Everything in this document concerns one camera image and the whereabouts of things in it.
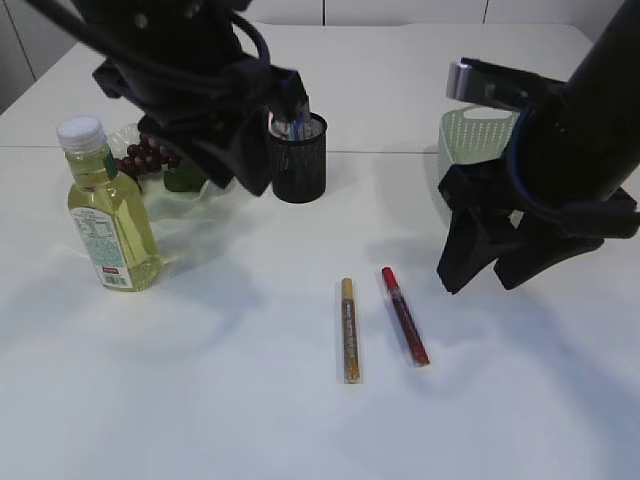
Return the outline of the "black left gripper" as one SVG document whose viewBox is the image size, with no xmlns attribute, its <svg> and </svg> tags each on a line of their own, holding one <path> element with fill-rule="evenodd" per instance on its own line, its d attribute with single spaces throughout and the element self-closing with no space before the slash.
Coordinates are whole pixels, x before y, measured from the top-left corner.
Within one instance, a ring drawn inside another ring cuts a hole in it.
<svg viewBox="0 0 640 480">
<path fill-rule="evenodd" d="M 294 120 L 309 103 L 299 73 L 245 54 L 200 91 L 175 77 L 135 71 L 130 80 L 109 59 L 93 73 L 107 97 L 144 112 L 139 130 L 191 161 L 217 186 L 236 179 L 260 196 L 271 183 L 267 114 Z"/>
</svg>

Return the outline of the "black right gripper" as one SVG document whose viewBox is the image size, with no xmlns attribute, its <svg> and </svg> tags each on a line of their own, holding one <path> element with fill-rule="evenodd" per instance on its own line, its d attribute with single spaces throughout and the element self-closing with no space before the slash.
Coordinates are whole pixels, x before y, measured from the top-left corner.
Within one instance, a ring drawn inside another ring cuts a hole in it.
<svg viewBox="0 0 640 480">
<path fill-rule="evenodd" d="M 507 160 L 454 164 L 438 190 L 452 218 L 437 273 L 451 294 L 497 259 L 494 272 L 513 290 L 554 265 L 599 249 L 604 239 L 628 239 L 639 231 L 637 204 L 623 189 L 607 200 L 553 206 L 529 193 Z M 519 233 L 509 220 L 515 210 L 545 229 Z"/>
</svg>

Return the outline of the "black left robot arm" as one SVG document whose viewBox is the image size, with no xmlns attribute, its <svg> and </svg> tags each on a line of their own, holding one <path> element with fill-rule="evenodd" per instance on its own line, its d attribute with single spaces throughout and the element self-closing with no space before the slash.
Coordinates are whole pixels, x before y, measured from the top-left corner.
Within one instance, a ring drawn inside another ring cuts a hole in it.
<svg viewBox="0 0 640 480">
<path fill-rule="evenodd" d="M 57 1 L 31 6 L 104 56 L 93 78 L 141 111 L 139 130 L 193 161 L 216 185 L 255 196 L 272 179 L 268 120 L 293 121 L 309 97 L 273 64 L 246 1 Z"/>
</svg>

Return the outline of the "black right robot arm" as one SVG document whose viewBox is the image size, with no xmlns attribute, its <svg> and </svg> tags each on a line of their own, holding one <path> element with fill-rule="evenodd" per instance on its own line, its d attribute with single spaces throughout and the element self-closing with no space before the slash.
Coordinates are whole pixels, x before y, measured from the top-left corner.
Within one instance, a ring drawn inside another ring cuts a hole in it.
<svg viewBox="0 0 640 480">
<path fill-rule="evenodd" d="M 567 81 L 462 58 L 450 98 L 517 113 L 501 154 L 451 166 L 438 275 L 450 293 L 492 266 L 514 289 L 639 229 L 624 182 L 639 165 L 639 5 L 624 2 Z"/>
</svg>

